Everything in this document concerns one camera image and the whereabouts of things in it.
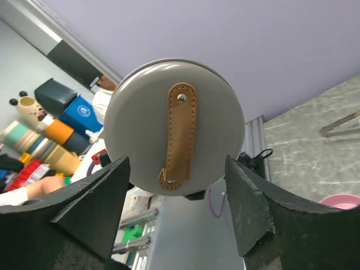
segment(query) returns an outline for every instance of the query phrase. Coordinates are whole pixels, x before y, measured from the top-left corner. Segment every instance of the person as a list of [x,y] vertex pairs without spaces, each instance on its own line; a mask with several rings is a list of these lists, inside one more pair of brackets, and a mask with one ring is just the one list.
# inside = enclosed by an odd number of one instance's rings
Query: person
[[65,181],[63,177],[44,177],[43,179],[40,179],[35,183],[28,184],[25,187],[20,187],[16,190],[0,194],[0,206],[20,205],[27,200],[56,191],[61,187],[65,187]]
[[105,75],[96,84],[99,86],[99,90],[94,95],[92,106],[97,120],[103,124],[111,95],[116,90],[117,85]]

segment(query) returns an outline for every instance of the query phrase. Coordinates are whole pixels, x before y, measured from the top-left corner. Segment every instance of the pink bowl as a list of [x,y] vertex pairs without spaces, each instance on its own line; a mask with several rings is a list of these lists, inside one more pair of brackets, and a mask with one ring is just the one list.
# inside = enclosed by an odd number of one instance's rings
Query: pink bowl
[[335,194],[322,199],[320,203],[347,210],[360,205],[360,197],[352,194]]

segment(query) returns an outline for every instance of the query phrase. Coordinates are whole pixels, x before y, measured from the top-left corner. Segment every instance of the lavender wall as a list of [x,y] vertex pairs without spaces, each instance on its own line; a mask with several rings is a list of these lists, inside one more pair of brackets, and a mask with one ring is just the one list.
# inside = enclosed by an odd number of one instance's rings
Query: lavender wall
[[159,58],[219,71],[247,121],[360,73],[358,0],[41,0],[120,75]]

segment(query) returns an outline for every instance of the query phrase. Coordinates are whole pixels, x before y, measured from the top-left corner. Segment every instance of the metal rivet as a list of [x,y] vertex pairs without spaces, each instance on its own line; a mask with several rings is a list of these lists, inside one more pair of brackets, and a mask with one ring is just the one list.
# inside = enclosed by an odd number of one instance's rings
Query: metal rivet
[[179,102],[183,103],[183,102],[185,102],[185,100],[186,100],[186,96],[184,94],[179,94],[178,95],[178,101]]

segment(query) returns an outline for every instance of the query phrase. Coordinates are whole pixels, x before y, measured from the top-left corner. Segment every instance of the green object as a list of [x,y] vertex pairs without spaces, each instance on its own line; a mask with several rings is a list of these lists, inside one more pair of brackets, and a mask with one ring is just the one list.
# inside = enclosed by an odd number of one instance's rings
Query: green object
[[140,225],[127,227],[125,229],[125,233],[124,233],[122,242],[126,242],[126,241],[133,240],[133,239],[140,237],[142,235],[143,230],[144,230],[144,228],[141,227]]
[[64,177],[65,184],[71,184],[71,177]]

